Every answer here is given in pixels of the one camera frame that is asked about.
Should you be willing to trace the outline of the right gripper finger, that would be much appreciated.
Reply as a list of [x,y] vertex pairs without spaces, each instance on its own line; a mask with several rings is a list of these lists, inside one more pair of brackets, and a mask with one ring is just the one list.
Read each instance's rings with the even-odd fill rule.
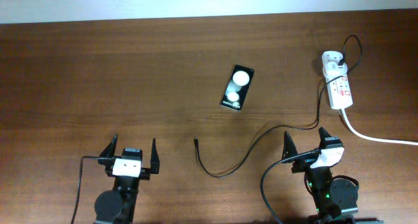
[[281,159],[284,163],[293,163],[296,160],[295,157],[298,155],[295,143],[287,131],[284,132],[283,137],[283,152]]
[[319,137],[320,137],[319,147],[321,149],[325,149],[328,145],[332,144],[333,137],[325,130],[324,127],[319,128]]

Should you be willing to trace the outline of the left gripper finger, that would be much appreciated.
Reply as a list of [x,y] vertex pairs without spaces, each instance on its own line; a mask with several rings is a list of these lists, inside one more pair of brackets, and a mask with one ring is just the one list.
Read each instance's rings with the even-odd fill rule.
[[156,148],[156,139],[154,138],[152,141],[152,152],[150,157],[150,173],[151,174],[159,174],[160,168],[160,160]]
[[111,162],[113,162],[113,160],[115,159],[114,153],[115,153],[117,141],[118,141],[118,135],[115,134],[112,137],[108,146],[99,154],[98,164],[109,165],[111,164]]

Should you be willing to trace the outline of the black smartphone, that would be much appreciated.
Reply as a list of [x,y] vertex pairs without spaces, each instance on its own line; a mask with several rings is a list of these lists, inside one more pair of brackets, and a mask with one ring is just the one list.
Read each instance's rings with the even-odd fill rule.
[[234,111],[241,111],[255,71],[249,67],[235,65],[227,81],[219,104]]

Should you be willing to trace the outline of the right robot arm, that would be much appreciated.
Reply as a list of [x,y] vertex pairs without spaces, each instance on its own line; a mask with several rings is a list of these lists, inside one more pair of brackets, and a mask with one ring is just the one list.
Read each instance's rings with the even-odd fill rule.
[[308,217],[308,223],[354,223],[359,183],[349,176],[334,176],[331,168],[337,165],[344,153],[342,141],[319,129],[317,148],[298,153],[289,133],[284,133],[282,159],[292,164],[291,171],[304,173],[304,184],[314,199],[317,214]]

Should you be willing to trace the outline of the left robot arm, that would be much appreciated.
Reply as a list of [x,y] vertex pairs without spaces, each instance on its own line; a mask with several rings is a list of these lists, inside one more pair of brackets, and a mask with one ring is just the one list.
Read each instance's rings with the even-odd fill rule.
[[149,168],[142,166],[140,149],[124,148],[120,156],[114,155],[117,141],[115,135],[98,158],[98,164],[105,166],[106,175],[114,179],[113,188],[101,193],[95,201],[95,222],[100,224],[132,223],[140,181],[159,173],[155,140],[152,141]]

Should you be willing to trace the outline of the white usb charger adapter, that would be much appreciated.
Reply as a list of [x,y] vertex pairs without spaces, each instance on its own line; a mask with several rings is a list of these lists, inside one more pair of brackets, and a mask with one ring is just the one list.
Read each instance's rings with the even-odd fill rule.
[[345,75],[347,64],[343,60],[343,54],[337,51],[326,51],[321,56],[323,62],[323,74],[326,78]]

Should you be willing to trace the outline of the white power strip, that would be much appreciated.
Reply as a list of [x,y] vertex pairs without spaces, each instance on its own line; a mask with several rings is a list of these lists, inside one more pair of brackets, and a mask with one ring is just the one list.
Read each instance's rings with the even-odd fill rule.
[[330,107],[341,110],[353,104],[352,94],[348,82],[347,73],[341,76],[326,78]]

